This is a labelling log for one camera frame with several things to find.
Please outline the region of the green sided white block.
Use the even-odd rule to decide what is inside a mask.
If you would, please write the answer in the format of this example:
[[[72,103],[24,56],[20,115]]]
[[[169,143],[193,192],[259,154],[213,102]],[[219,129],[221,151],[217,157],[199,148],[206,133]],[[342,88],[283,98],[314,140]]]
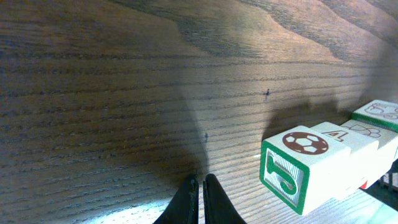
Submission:
[[[397,103],[372,100],[353,111],[351,119],[397,132]]]

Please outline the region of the white block with figure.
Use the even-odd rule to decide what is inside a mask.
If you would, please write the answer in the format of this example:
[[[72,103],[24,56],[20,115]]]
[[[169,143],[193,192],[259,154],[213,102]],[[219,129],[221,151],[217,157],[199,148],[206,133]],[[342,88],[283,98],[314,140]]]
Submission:
[[[396,160],[397,133],[353,119],[341,126],[379,142],[377,151],[370,155],[370,161],[366,164],[365,182],[360,186],[361,189],[368,189],[390,170]]]

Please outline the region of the yellow block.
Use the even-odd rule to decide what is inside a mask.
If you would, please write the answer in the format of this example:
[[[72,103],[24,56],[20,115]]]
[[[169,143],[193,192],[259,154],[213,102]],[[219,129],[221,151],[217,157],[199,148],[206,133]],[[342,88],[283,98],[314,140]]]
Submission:
[[[343,200],[367,182],[368,165],[371,157],[377,153],[379,141],[329,122],[317,124],[312,129],[351,149],[349,158],[338,163],[342,174],[337,181],[335,198]]]

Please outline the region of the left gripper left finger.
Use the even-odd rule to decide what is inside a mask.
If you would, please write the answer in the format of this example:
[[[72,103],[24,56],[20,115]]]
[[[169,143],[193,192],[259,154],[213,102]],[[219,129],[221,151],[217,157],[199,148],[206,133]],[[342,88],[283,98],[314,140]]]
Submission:
[[[199,184],[188,175],[154,224],[198,224]]]

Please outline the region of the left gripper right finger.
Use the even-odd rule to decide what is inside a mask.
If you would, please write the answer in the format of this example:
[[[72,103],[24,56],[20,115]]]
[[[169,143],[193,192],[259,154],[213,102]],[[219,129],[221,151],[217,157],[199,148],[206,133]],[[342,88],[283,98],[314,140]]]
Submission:
[[[203,182],[206,224],[246,224],[214,174]]]

